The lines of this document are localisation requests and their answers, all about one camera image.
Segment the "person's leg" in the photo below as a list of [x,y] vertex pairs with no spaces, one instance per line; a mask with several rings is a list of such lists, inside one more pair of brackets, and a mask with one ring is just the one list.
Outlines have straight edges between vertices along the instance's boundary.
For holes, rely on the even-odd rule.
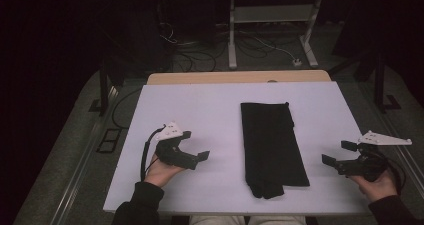
[[306,225],[304,216],[251,216],[249,225]]
[[191,216],[190,225],[245,225],[243,216]]

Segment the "black cloth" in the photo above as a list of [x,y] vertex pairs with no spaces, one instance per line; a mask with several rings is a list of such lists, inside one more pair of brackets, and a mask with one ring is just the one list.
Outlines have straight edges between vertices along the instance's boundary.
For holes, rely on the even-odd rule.
[[289,104],[242,103],[245,178],[255,197],[284,194],[283,185],[309,186]]
[[379,225],[423,225],[424,220],[414,218],[399,196],[389,196],[369,205]]
[[153,184],[138,182],[131,201],[122,203],[113,217],[113,225],[159,224],[157,212],[164,191]]

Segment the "dark background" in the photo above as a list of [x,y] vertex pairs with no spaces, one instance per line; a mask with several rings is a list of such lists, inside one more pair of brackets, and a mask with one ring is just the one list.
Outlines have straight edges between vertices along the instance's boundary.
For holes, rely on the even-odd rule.
[[[191,28],[211,40],[214,23],[228,19],[229,0],[191,5],[198,1],[0,0],[5,115],[0,145],[1,224],[13,222],[79,92],[102,61],[118,85],[125,77],[167,70],[172,49],[157,36],[157,2],[168,7],[161,19],[179,26],[179,32]],[[242,0],[245,4],[261,1]],[[348,58],[376,44],[423,105],[423,1],[323,0],[317,26],[346,22],[334,50],[337,55]],[[146,52],[134,55],[140,50]]]

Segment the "person's left hand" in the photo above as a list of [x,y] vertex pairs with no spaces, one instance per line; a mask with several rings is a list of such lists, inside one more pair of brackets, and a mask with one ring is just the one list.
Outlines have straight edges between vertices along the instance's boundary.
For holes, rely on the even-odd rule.
[[151,162],[153,163],[151,164],[144,181],[158,187],[165,186],[175,174],[185,170],[185,168],[161,162],[156,154],[153,155]]

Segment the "table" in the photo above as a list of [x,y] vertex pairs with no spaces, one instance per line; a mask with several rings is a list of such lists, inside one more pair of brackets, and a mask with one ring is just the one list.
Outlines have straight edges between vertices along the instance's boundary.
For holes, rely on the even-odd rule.
[[[281,197],[256,199],[244,182],[238,103],[243,99],[281,102],[282,94],[291,104],[311,186],[285,186],[286,194]],[[312,108],[305,103],[311,101]],[[340,148],[340,141],[356,141],[361,134],[337,84],[326,72],[317,70],[152,75],[140,95],[105,211],[113,212],[130,199],[139,180],[141,144],[171,117],[183,130],[192,131],[181,150],[192,154],[211,150],[211,154],[195,171],[180,174],[164,188],[161,214],[368,213],[367,201],[357,186],[321,163],[321,153],[338,159],[356,158],[358,154]],[[152,143],[148,157],[154,146]]]

